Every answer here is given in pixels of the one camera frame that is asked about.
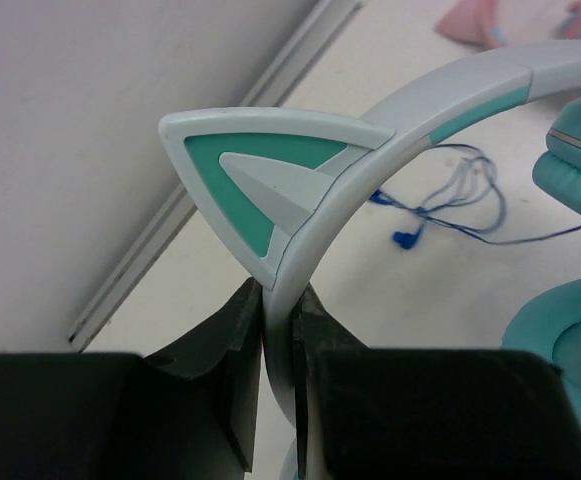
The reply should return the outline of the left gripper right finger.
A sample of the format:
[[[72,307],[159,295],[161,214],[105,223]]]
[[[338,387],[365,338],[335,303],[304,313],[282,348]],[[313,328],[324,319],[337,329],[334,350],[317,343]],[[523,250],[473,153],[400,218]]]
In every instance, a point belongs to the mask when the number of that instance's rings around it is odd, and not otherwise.
[[[312,288],[292,351],[299,479],[581,479],[564,375],[536,354],[371,348]]]

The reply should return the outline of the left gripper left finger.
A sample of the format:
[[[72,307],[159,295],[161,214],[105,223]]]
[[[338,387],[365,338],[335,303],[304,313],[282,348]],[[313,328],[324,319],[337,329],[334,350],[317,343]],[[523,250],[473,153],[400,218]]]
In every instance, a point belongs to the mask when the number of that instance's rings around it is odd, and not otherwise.
[[[0,353],[0,479],[241,479],[253,467],[262,289],[149,355]]]

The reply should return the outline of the teal cat-ear headphones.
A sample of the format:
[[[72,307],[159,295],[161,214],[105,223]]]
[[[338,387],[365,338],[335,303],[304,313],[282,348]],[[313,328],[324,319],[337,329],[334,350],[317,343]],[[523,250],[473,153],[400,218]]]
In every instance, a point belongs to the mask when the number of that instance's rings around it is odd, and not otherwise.
[[[581,40],[456,60],[360,118],[371,135],[262,289],[275,400],[295,430],[292,312],[312,288],[371,348],[499,349],[556,365],[581,426]]]

